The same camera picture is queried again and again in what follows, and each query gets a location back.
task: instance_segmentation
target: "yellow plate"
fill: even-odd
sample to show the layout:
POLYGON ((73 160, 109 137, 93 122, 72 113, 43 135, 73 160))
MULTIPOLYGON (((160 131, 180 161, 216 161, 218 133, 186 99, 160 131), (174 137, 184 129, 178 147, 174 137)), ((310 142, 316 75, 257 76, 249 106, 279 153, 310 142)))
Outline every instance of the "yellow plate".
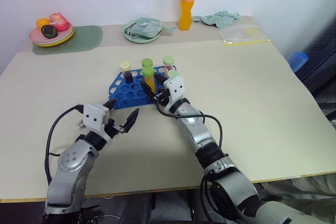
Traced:
POLYGON ((75 27, 72 28, 72 32, 71 32, 71 34, 68 37, 66 37, 63 40, 60 40, 59 42, 52 43, 52 44, 47 44, 47 45, 33 43, 33 45, 38 46, 38 47, 53 47, 53 46, 57 46, 59 44, 62 44, 64 42, 68 41, 74 35, 74 33, 75 33, 75 27))

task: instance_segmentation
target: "test tube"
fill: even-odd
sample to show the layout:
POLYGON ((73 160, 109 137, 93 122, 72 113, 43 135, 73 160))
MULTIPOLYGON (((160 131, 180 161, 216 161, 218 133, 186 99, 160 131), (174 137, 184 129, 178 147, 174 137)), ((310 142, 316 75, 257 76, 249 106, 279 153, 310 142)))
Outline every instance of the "test tube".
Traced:
POLYGON ((165 56, 163 58, 164 63, 164 76, 167 78, 167 74, 169 70, 173 70, 174 67, 174 58, 172 56, 165 56))
POLYGON ((172 78, 176 76, 179 76, 179 72, 177 72, 175 69, 168 71, 167 78, 172 78))
POLYGON ((155 94, 155 79, 154 79, 154 73, 155 70, 152 67, 144 67, 142 69, 142 73, 145 79, 145 83, 151 87, 152 92, 155 94))
POLYGON ((122 71, 122 74, 124 75, 124 79, 126 83, 132 83, 133 82, 133 76, 131 72, 131 64, 128 61, 122 61, 119 64, 119 68, 122 71))
POLYGON ((141 65, 143 68, 145 67, 153 67, 153 61, 150 58, 145 58, 142 60, 141 65))

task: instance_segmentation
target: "blue container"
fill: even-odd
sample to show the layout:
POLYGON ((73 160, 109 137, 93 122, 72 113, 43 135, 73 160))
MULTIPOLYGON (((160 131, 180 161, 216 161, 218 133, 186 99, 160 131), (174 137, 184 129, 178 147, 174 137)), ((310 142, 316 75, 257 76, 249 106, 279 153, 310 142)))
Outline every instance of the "blue container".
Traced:
POLYGON ((293 72, 297 72, 308 61, 308 55, 304 52, 295 52, 288 59, 288 63, 293 72))
MULTIPOLYGON (((156 73, 164 76, 164 66, 154 67, 156 73)), ((133 82, 127 84, 122 77, 122 72, 118 74, 109 88, 109 100, 117 99, 114 109, 123 109, 134 106, 142 106, 152 104, 152 99, 143 91, 140 80, 144 81, 141 69, 131 70, 133 75, 133 82)), ((155 81, 156 91, 162 85, 155 81)))

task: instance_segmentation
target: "dark liquid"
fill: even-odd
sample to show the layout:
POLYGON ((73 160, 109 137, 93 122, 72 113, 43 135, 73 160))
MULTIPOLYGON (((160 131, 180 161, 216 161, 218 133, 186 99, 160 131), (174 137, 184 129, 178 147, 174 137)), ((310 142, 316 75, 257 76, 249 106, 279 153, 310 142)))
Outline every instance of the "dark liquid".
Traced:
POLYGON ((126 83, 132 83, 133 82, 133 76, 131 71, 124 72, 124 78, 126 83))

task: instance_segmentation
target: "green placemat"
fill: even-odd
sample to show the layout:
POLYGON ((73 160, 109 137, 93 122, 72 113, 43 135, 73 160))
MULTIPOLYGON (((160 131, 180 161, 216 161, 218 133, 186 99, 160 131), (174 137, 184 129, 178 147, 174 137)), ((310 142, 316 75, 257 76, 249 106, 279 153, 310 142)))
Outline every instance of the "green placemat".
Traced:
POLYGON ((76 26, 73 37, 67 42, 54 47, 38 47, 33 45, 36 55, 64 54, 66 52, 82 52, 96 48, 103 38, 100 26, 76 26))

